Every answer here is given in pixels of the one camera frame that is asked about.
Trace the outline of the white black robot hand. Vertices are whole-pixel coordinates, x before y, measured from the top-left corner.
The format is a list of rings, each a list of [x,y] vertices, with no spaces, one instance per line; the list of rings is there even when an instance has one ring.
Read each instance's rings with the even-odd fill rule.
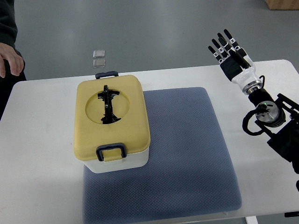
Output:
[[[227,79],[238,85],[245,95],[263,87],[263,81],[256,75],[256,67],[231,33],[224,29],[218,39],[212,39],[208,49],[217,60]]]

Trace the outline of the person's bare hand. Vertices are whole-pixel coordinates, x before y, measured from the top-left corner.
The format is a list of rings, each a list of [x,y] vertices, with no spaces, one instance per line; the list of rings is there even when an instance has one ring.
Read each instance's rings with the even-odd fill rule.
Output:
[[[10,66],[10,73],[14,76],[19,76],[24,69],[23,58],[16,53],[13,47],[0,43],[0,77],[6,76],[5,62],[8,61]]]

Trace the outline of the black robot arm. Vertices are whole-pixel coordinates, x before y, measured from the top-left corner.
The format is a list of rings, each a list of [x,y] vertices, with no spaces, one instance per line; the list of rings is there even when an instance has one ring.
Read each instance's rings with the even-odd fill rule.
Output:
[[[251,136],[267,134],[267,144],[299,173],[299,104],[283,94],[274,100],[262,85],[249,88],[250,102],[255,106],[242,121],[245,133]]]

